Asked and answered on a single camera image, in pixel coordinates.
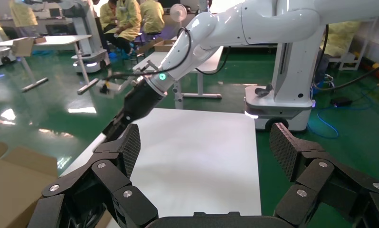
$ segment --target white robotic arm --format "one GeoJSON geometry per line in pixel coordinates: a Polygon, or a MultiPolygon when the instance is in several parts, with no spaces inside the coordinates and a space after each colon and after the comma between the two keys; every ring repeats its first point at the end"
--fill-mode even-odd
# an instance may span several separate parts
{"type": "Polygon", "coordinates": [[[310,37],[320,25],[374,16],[379,16],[379,0],[245,0],[216,15],[197,15],[187,26],[189,56],[189,38],[182,32],[159,69],[172,68],[186,57],[185,61],[166,77],[152,76],[151,81],[165,92],[220,46],[291,43],[310,37]]]}

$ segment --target white desk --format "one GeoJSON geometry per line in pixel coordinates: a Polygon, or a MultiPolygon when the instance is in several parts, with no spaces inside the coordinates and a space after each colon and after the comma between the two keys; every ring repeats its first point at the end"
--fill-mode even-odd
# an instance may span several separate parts
{"type": "MultiPolygon", "coordinates": [[[[58,46],[66,46],[66,48],[68,46],[73,46],[73,47],[68,47],[67,49],[72,49],[72,50],[74,49],[75,50],[79,64],[82,68],[83,77],[85,78],[85,81],[86,81],[86,85],[78,90],[77,93],[79,95],[83,94],[89,88],[94,86],[99,80],[96,78],[96,79],[92,80],[91,82],[89,81],[89,77],[87,76],[87,72],[85,70],[85,65],[84,65],[83,60],[82,60],[81,52],[79,51],[79,48],[77,46],[77,43],[79,41],[81,41],[83,39],[88,39],[91,36],[92,35],[48,36],[48,37],[46,37],[46,42],[34,44],[34,46],[33,46],[33,50],[53,50],[53,49],[56,49],[56,47],[58,47],[58,46]]],[[[23,38],[18,38],[18,39],[0,42],[0,47],[11,47],[11,46],[13,46],[14,40],[20,40],[20,39],[23,39],[23,38]]],[[[27,64],[27,61],[24,57],[21,57],[21,62],[22,62],[25,70],[27,71],[27,73],[28,73],[28,75],[32,81],[32,84],[23,88],[22,92],[27,92],[27,91],[45,83],[46,81],[48,81],[48,78],[43,78],[43,79],[37,81],[33,75],[33,72],[31,72],[31,69],[30,69],[29,65],[27,64]]]]}
{"type": "MultiPolygon", "coordinates": [[[[201,66],[198,67],[199,70],[205,73],[212,73],[216,71],[219,65],[220,57],[222,56],[223,47],[220,47],[219,50],[212,55],[207,61],[205,61],[201,66]]],[[[151,55],[142,60],[139,64],[133,67],[133,70],[143,68],[150,60],[156,66],[160,66],[163,59],[166,57],[167,52],[153,52],[151,55]]],[[[203,74],[198,72],[196,69],[193,69],[191,73],[198,74],[198,93],[190,94],[190,93],[182,93],[181,85],[179,82],[174,84],[174,94],[175,94],[175,104],[177,109],[183,109],[183,97],[203,97],[203,98],[215,98],[222,99],[222,95],[220,94],[204,94],[203,93],[203,74]]]]}
{"type": "MultiPolygon", "coordinates": [[[[244,114],[154,109],[136,121],[142,148],[131,181],[159,217],[261,215],[254,120],[244,114]]],[[[99,135],[63,175],[82,166],[99,135]]],[[[108,228],[117,228],[112,221],[108,228]]]]}

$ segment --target green epoxy floor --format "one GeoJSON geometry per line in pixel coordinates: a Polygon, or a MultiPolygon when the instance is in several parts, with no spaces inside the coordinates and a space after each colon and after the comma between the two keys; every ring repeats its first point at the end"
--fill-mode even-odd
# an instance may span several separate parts
{"type": "MultiPolygon", "coordinates": [[[[37,79],[48,77],[49,82],[25,94],[20,89],[30,83],[21,63],[0,67],[0,141],[10,148],[23,145],[36,151],[57,157],[61,173],[103,130],[123,105],[124,93],[114,99],[101,97],[94,90],[78,96],[76,91],[83,85],[83,78],[72,68],[72,53],[50,53],[29,57],[28,62],[37,79]]],[[[184,99],[184,108],[216,112],[241,113],[244,88],[247,84],[266,85],[271,81],[275,55],[261,53],[232,53],[225,68],[216,76],[205,76],[207,93],[221,93],[222,100],[184,99]]],[[[115,60],[114,71],[129,70],[115,60]]],[[[331,71],[338,85],[364,73],[331,71]]],[[[106,72],[91,77],[104,77],[106,72]]],[[[347,95],[351,99],[361,96],[361,91],[372,88],[379,82],[367,78],[335,95],[347,95]]],[[[196,92],[196,75],[182,81],[184,92],[196,92]]],[[[328,110],[322,117],[334,125],[340,133],[338,139],[324,139],[306,132],[297,134],[302,139],[320,143],[339,161],[379,178],[379,89],[369,95],[372,108],[363,111],[328,110]]],[[[327,107],[330,95],[316,96],[318,108],[327,107]]],[[[357,107],[366,107],[367,99],[356,102],[357,107]]],[[[159,105],[174,108],[170,93],[159,105]]],[[[322,134],[334,132],[316,117],[314,110],[311,127],[322,134]]],[[[262,212],[272,215],[276,204],[286,193],[291,183],[287,181],[277,161],[269,150],[269,133],[257,132],[257,151],[260,175],[262,212]]],[[[351,227],[349,223],[328,206],[322,205],[310,223],[310,227],[351,227]]]]}

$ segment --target chair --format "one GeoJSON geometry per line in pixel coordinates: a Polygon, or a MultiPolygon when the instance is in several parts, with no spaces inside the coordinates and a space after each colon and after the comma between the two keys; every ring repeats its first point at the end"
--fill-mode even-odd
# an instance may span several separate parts
{"type": "MultiPolygon", "coordinates": [[[[140,32],[140,33],[138,33],[138,36],[136,37],[136,38],[138,38],[139,37],[139,40],[141,41],[141,46],[143,46],[143,40],[142,40],[142,33],[140,32]]],[[[145,55],[145,53],[140,53],[140,54],[137,54],[136,56],[134,56],[133,58],[130,58],[130,59],[128,59],[128,60],[130,60],[131,61],[131,63],[133,62],[133,61],[136,61],[136,64],[139,64],[139,57],[143,57],[144,59],[146,58],[146,55],[145,55]]]]}
{"type": "Polygon", "coordinates": [[[160,36],[161,32],[150,32],[150,33],[146,33],[147,37],[148,38],[151,38],[150,40],[153,40],[156,38],[156,36],[160,36]]]}

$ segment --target cardboard box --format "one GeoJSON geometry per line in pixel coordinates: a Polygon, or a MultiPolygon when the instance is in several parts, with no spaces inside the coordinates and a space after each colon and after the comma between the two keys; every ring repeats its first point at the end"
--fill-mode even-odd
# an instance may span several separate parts
{"type": "Polygon", "coordinates": [[[155,44],[159,43],[159,42],[162,42],[163,41],[163,38],[159,37],[145,45],[143,45],[142,47],[140,47],[136,53],[137,54],[142,54],[142,53],[145,53],[146,51],[150,50],[152,47],[154,47],[155,44]]]}
{"type": "Polygon", "coordinates": [[[33,49],[34,38],[23,38],[14,40],[12,45],[12,53],[17,57],[29,57],[33,49]]]}
{"type": "Polygon", "coordinates": [[[25,228],[41,191],[57,177],[57,160],[0,142],[0,228],[25,228]]]}
{"type": "Polygon", "coordinates": [[[163,40],[162,42],[159,42],[154,45],[154,50],[160,51],[160,52],[169,52],[175,42],[176,40],[172,40],[172,39],[163,40]]]}
{"type": "Polygon", "coordinates": [[[45,37],[37,37],[37,38],[34,38],[34,43],[35,43],[35,44],[40,44],[40,43],[44,43],[44,42],[47,42],[47,40],[46,40],[45,37]]]}

